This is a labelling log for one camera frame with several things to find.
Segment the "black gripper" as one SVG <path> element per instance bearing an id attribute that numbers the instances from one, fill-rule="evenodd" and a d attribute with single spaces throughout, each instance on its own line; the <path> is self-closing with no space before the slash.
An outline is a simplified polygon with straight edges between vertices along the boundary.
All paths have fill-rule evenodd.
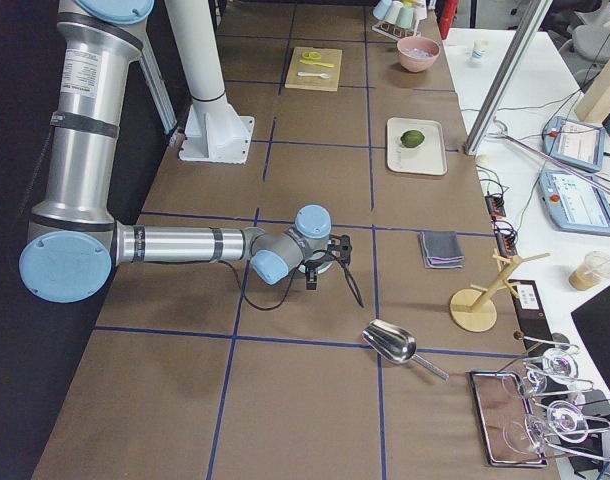
<path id="1" fill-rule="evenodd" d="M 331 235 L 325 250 L 315 250 L 314 255 L 301 265 L 306 266 L 306 289 L 315 291 L 318 285 L 316 268 L 323 263 L 339 263 L 342 269 L 349 270 L 351 263 L 352 245 L 350 237 L 346 234 Z"/>

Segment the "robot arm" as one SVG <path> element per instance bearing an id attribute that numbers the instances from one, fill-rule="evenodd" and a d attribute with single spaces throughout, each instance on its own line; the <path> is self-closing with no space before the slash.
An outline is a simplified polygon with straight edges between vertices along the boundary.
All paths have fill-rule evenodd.
<path id="1" fill-rule="evenodd" d="M 286 231 L 150 227 L 119 223 L 107 201 L 129 66 L 141 65 L 162 123 L 175 124 L 147 33 L 150 1 L 63 1 L 57 27 L 67 49 L 44 200 L 31 212 L 19 271 L 34 295 L 57 303 L 94 295 L 112 269 L 132 263 L 245 260 L 268 284 L 331 265 L 347 267 L 351 244 L 332 233 L 329 212 L 302 207 Z"/>

